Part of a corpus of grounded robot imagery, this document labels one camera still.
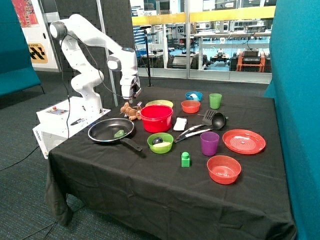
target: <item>utensil handle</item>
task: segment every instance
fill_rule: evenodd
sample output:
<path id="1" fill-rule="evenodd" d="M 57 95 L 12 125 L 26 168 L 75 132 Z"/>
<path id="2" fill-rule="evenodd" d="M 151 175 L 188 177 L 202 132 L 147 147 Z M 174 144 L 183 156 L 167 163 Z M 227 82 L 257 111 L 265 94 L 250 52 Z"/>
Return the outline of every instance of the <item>utensil handle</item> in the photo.
<path id="1" fill-rule="evenodd" d="M 175 142 L 175 143 L 180 142 L 181 140 L 184 139 L 184 138 L 183 138 L 183 139 L 179 140 L 182 136 L 184 136 L 184 135 L 190 133 L 191 131 L 193 131 L 194 129 L 200 128 L 200 127 L 202 127 L 202 126 L 204 126 L 204 125 L 203 125 L 203 124 L 200 124 L 200 125 L 196 125 L 196 126 L 193 126 L 193 127 L 188 128 L 188 129 L 185 130 L 183 133 L 181 133 L 179 136 L 177 136 L 176 139 L 174 140 L 174 142 Z"/>
<path id="2" fill-rule="evenodd" d="M 182 141 L 183 139 L 186 139 L 186 135 L 179 135 L 175 140 L 173 140 L 175 143 L 178 143 Z"/>
<path id="3" fill-rule="evenodd" d="M 211 130 L 214 130 L 214 129 L 213 128 L 208 128 L 208 129 L 204 129 L 204 130 L 200 130 L 200 131 L 191 132 L 189 134 L 186 134 L 185 138 L 188 138 L 188 137 L 191 137 L 191 136 L 194 136 L 194 135 L 197 135 L 197 134 L 202 134 L 204 132 L 208 132 L 208 131 L 211 131 Z"/>
<path id="4" fill-rule="evenodd" d="M 134 150 L 136 150 L 138 152 L 142 151 L 142 148 L 138 144 L 136 144 L 133 140 L 131 140 L 130 138 L 126 138 L 126 137 L 121 138 L 120 142 L 123 145 L 125 145 L 125 146 L 127 146 L 129 148 L 132 148 L 132 149 L 134 149 Z"/>

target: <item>glass wall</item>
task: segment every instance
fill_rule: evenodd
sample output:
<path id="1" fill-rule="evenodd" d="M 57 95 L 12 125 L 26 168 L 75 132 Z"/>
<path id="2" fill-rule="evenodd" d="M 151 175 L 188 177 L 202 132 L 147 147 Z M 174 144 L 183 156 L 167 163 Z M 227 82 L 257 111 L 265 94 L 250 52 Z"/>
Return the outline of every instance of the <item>glass wall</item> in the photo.
<path id="1" fill-rule="evenodd" d="M 130 2 L 141 76 L 270 82 L 275 0 Z"/>

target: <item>green block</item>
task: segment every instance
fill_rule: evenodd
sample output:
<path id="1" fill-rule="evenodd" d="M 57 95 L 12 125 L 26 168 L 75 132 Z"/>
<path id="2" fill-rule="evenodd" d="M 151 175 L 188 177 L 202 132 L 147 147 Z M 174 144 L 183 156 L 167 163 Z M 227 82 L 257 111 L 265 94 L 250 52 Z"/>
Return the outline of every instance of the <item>green block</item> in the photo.
<path id="1" fill-rule="evenodd" d="M 190 156 L 188 152 L 183 152 L 181 155 L 181 167 L 189 168 L 190 167 Z"/>

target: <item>teddy bear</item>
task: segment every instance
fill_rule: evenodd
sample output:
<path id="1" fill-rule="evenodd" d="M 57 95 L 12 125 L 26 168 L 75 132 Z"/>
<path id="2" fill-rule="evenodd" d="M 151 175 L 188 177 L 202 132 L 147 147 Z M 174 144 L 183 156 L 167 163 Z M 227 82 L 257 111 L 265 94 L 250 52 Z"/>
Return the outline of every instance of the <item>teddy bear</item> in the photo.
<path id="1" fill-rule="evenodd" d="M 129 116 L 129 120 L 135 119 L 141 120 L 140 111 L 141 106 L 137 106 L 136 109 L 130 107 L 129 103 L 126 102 L 123 107 L 120 108 L 120 112 Z"/>

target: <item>teal chair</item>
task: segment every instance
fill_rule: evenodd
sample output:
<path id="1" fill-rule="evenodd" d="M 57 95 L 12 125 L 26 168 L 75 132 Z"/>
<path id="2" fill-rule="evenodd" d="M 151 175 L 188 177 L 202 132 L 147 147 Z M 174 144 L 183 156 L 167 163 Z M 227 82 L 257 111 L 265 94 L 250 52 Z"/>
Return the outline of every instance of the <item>teal chair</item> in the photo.
<path id="1" fill-rule="evenodd" d="M 1 1 L 0 36 L 0 96 L 41 86 L 11 0 Z"/>
<path id="2" fill-rule="evenodd" d="M 320 239 L 320 2 L 278 0 L 272 81 L 297 240 Z"/>

